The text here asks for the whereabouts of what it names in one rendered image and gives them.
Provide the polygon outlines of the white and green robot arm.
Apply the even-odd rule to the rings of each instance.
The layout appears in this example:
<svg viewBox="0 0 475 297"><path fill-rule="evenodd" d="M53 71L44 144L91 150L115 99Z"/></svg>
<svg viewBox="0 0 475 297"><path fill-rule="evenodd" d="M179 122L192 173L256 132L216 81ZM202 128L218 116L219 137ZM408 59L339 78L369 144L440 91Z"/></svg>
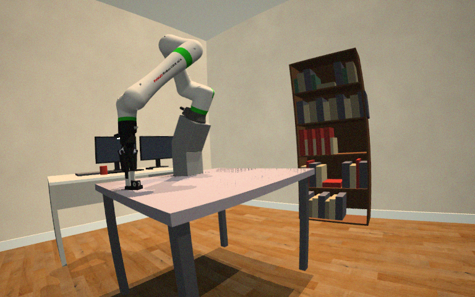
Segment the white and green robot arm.
<svg viewBox="0 0 475 297"><path fill-rule="evenodd" d="M187 68L203 54L203 47L197 40L165 35L159 41L159 49L165 60L143 79L129 87L116 102L118 112L118 133L137 133L137 110L142 109L152 96L174 78L180 96L192 100L191 108L183 108L182 114L197 123L206 123L206 115L215 91L191 81Z"/></svg>

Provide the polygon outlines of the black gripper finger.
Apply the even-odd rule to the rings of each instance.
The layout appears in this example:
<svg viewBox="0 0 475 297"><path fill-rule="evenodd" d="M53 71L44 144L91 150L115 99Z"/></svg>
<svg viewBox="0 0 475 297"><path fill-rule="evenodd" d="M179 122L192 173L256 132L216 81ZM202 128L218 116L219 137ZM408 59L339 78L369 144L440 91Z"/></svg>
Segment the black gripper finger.
<svg viewBox="0 0 475 297"><path fill-rule="evenodd" d="M122 147L122 149L118 150L119 159L120 159L120 163L121 163L121 170L125 174L126 186L131 186L131 176L130 176L130 172L129 172L130 151L131 151L131 149L128 148L127 156L125 156L123 147Z"/></svg>
<svg viewBox="0 0 475 297"><path fill-rule="evenodd" d="M131 154L129 157L129 169L131 180L135 180L135 171L137 169L137 152L138 150L131 148Z"/></svg>

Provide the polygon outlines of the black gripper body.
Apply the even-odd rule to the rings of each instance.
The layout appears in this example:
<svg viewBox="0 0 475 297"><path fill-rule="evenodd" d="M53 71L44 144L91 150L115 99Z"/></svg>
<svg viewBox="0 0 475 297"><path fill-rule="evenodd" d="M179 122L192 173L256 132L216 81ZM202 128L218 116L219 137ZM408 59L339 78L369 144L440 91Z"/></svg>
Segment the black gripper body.
<svg viewBox="0 0 475 297"><path fill-rule="evenodd" d="M122 133L122 134L120 134L120 144L122 145L122 147L124 149L124 154L127 155L128 148L130 148L130 149L134 148L135 133Z"/></svg>

